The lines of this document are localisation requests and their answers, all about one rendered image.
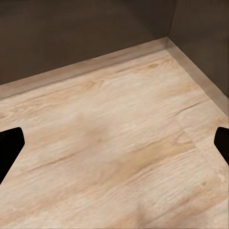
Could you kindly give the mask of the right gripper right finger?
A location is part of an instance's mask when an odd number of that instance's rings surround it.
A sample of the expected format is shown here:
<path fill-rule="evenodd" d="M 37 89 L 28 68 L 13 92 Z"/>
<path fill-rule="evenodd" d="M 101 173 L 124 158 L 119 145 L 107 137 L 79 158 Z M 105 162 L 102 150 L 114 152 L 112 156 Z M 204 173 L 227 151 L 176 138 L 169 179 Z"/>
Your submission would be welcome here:
<path fill-rule="evenodd" d="M 222 154 L 226 162 L 229 164 L 229 129 L 224 127 L 218 127 L 215 138 L 214 145 L 218 151 Z"/>

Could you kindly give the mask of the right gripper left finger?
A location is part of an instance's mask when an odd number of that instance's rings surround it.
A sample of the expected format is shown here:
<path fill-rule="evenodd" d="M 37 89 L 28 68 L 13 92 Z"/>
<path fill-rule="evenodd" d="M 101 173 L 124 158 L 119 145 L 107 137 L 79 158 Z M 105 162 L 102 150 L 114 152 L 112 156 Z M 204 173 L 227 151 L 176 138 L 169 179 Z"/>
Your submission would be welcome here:
<path fill-rule="evenodd" d="M 24 145 L 21 127 L 0 132 L 0 184 Z"/>

